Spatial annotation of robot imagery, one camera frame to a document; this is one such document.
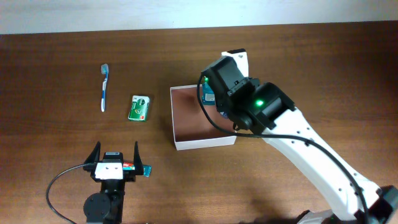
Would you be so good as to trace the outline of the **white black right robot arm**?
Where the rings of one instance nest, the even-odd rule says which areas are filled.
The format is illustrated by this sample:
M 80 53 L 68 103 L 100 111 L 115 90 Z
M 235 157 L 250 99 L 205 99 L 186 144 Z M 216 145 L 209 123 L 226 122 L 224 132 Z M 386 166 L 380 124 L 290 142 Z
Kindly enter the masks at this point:
M 222 56 L 199 77 L 215 94 L 217 111 L 233 122 L 232 135 L 261 138 L 281 152 L 321 193 L 330 209 L 303 212 L 298 223 L 387 223 L 397 212 L 397 188 L 380 187 L 345 162 L 273 83 L 245 77 Z

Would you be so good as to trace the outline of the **purple pump soap bottle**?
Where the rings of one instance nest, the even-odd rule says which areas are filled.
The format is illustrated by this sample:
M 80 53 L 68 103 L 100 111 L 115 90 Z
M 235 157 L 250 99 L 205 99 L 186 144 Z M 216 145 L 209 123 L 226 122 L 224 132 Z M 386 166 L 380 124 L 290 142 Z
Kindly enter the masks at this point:
M 223 117 L 224 119 L 229 119 L 229 118 L 228 118 L 228 114 L 225 113 L 225 112 L 221 112 L 220 115 L 222 115 L 222 117 Z

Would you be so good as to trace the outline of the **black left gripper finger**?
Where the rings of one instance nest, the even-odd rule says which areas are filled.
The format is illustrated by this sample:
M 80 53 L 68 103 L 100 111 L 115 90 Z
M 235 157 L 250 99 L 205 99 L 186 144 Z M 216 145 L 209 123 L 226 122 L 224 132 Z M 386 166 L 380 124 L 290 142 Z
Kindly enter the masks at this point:
M 93 164 L 95 162 L 98 162 L 100 159 L 100 149 L 101 143 L 98 141 L 90 155 L 84 161 L 84 164 Z
M 137 141 L 134 143 L 133 164 L 135 175 L 144 175 L 144 165 L 139 154 L 139 146 Z

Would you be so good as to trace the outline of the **teal mouthwash bottle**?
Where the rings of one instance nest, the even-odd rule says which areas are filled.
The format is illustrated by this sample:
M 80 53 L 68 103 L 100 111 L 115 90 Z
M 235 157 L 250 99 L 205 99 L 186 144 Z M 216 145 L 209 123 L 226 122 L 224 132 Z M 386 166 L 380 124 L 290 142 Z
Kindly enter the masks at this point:
M 209 84 L 204 83 L 202 85 L 202 103 L 204 105 L 215 105 L 215 95 Z

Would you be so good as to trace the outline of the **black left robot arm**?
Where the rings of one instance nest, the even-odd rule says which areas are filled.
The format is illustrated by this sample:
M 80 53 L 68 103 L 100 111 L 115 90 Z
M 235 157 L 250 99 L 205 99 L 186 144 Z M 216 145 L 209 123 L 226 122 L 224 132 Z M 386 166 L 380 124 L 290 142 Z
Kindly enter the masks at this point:
M 133 168 L 125 167 L 123 153 L 106 152 L 100 159 L 101 143 L 97 142 L 90 155 L 84 161 L 83 170 L 101 184 L 98 193 L 90 195 L 83 206 L 87 223 L 121 223 L 125 184 L 135 182 L 136 177 L 144 174 L 144 165 L 139 155 L 138 143 L 134 143 L 134 157 L 130 163 Z

